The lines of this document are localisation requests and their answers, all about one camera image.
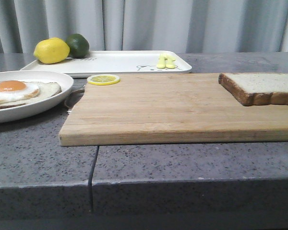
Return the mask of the white bread slice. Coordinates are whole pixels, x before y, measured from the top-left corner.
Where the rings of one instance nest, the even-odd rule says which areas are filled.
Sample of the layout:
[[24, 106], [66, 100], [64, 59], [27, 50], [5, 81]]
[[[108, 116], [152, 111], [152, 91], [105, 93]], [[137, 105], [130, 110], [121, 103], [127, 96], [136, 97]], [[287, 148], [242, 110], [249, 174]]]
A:
[[288, 73], [221, 73], [218, 83], [244, 106], [288, 105]]

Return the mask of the round cream plate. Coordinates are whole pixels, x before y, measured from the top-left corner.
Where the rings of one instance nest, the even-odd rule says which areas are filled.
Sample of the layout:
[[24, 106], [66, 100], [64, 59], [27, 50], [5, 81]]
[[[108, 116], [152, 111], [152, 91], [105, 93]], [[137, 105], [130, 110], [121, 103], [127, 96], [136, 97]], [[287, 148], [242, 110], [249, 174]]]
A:
[[35, 70], [0, 72], [0, 81], [4, 80], [38, 81], [43, 83], [56, 82], [60, 85], [61, 92], [40, 102], [0, 109], [0, 123], [27, 118], [51, 109], [70, 94], [74, 83], [73, 78], [67, 74]]

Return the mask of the cream bear print tray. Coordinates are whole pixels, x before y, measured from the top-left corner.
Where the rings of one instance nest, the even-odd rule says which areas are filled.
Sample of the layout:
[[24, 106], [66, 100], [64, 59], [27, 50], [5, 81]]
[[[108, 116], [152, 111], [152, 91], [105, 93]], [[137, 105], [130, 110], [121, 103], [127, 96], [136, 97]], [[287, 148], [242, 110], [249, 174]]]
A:
[[[159, 57], [166, 55], [172, 58], [174, 69], [159, 69]], [[138, 51], [91, 51], [85, 58], [67, 58], [56, 64], [44, 64], [38, 60], [31, 62], [21, 70], [53, 71], [68, 74], [74, 78], [88, 77], [102, 73], [148, 73], [175, 72], [189, 73], [192, 67], [171, 51], [138, 50]]]

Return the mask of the bread slice under egg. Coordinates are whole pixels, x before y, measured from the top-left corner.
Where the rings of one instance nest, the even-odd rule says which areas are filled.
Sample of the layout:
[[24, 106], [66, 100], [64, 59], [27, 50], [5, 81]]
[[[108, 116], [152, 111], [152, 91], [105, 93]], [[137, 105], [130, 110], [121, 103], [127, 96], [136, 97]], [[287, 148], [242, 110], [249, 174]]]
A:
[[0, 109], [37, 103], [61, 93], [56, 82], [24, 82], [27, 88], [23, 91], [0, 92]]

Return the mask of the wooden cutting board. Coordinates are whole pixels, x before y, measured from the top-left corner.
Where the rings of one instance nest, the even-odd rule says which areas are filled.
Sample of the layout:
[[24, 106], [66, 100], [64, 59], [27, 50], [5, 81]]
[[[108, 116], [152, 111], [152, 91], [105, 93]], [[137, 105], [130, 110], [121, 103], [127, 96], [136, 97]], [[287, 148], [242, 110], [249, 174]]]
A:
[[62, 146], [288, 141], [288, 105], [243, 106], [218, 74], [122, 74], [87, 84]]

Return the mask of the yellow plastic fork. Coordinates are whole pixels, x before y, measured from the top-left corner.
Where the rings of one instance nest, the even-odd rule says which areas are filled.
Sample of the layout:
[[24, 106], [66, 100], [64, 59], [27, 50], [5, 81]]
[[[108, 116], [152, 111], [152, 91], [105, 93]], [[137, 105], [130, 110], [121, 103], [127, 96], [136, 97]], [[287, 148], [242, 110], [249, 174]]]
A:
[[160, 54], [156, 67], [158, 69], [165, 69], [166, 68], [166, 59], [167, 59], [166, 55]]

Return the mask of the yellow lemon slice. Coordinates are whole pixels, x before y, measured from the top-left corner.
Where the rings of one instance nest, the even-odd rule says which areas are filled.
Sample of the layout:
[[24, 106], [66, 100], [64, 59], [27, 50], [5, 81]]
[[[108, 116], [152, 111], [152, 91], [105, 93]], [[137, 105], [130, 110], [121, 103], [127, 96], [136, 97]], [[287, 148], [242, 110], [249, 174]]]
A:
[[111, 74], [98, 74], [88, 77], [87, 82], [92, 85], [106, 86], [120, 82], [120, 77]]

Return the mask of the green lime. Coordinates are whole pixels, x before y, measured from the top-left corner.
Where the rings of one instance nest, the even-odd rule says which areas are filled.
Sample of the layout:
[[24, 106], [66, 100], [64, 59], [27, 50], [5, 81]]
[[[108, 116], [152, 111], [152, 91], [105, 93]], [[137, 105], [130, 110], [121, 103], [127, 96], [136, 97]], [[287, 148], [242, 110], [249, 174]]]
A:
[[89, 43], [81, 34], [71, 34], [65, 42], [70, 48], [69, 56], [72, 58], [84, 58], [89, 53]]

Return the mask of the fried egg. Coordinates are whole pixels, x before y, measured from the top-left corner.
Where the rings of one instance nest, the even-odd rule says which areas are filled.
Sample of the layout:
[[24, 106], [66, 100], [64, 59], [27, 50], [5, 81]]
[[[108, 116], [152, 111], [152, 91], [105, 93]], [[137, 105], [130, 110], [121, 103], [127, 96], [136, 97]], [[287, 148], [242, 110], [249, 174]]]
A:
[[0, 82], [0, 104], [30, 99], [39, 93], [40, 88], [37, 83], [16, 80]]

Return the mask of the grey curtain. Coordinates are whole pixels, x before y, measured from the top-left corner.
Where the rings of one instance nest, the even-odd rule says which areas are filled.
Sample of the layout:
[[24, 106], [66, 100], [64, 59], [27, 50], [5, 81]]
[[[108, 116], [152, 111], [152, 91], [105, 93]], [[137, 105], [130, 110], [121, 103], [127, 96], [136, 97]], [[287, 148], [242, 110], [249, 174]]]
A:
[[0, 53], [73, 33], [91, 50], [288, 52], [288, 0], [0, 0]]

